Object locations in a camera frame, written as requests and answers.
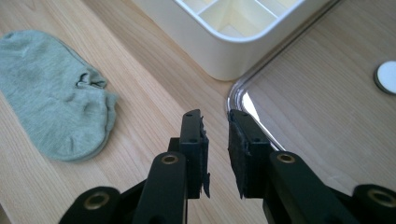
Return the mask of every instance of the white disc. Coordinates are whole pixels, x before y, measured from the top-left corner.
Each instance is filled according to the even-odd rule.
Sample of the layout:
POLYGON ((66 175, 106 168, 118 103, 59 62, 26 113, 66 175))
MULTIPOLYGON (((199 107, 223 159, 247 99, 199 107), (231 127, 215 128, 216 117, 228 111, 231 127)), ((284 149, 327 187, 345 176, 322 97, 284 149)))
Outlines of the white disc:
POLYGON ((378 67, 376 84, 383 91, 396 94, 396 61, 385 62, 378 67))

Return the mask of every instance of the transparent lid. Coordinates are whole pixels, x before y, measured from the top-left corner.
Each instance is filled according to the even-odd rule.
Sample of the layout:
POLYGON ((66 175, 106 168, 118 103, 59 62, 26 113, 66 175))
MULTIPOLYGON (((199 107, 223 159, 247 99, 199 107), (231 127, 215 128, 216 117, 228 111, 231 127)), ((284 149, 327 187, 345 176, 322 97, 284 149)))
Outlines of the transparent lid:
POLYGON ((348 195, 360 184, 396 190, 396 96, 374 82, 378 66, 396 60, 387 4, 396 6, 341 1, 237 80, 228 99, 275 149, 298 154, 348 195))

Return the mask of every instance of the white container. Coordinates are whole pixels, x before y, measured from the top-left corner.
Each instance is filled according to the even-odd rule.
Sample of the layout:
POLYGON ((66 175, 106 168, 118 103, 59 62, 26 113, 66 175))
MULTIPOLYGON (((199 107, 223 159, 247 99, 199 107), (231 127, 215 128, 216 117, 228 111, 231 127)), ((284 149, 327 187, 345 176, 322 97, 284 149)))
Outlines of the white container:
POLYGON ((132 0, 213 78, 236 79, 331 0, 132 0))

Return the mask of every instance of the container compartment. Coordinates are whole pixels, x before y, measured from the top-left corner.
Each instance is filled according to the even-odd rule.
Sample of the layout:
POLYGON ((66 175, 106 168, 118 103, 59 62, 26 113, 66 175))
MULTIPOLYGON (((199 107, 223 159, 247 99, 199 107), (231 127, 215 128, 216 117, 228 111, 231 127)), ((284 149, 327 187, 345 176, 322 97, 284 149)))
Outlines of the container compartment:
POLYGON ((199 16, 228 37, 257 35, 276 20, 273 13, 255 0, 219 0, 199 16))
POLYGON ((198 13, 215 1, 216 0, 183 0, 181 2, 186 4, 195 13, 198 13))
POLYGON ((264 7, 268 8, 277 17, 282 16, 289 8, 295 6, 300 0, 257 0, 264 7))

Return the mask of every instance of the folded sock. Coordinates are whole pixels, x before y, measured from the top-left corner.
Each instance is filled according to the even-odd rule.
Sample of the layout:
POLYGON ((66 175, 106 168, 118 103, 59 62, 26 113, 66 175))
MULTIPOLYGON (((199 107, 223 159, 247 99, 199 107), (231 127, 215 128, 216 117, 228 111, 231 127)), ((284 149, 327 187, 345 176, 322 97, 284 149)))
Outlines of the folded sock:
POLYGON ((113 128, 117 95, 61 40, 40 31, 0 39, 0 88, 35 147, 59 161, 99 153, 113 128))

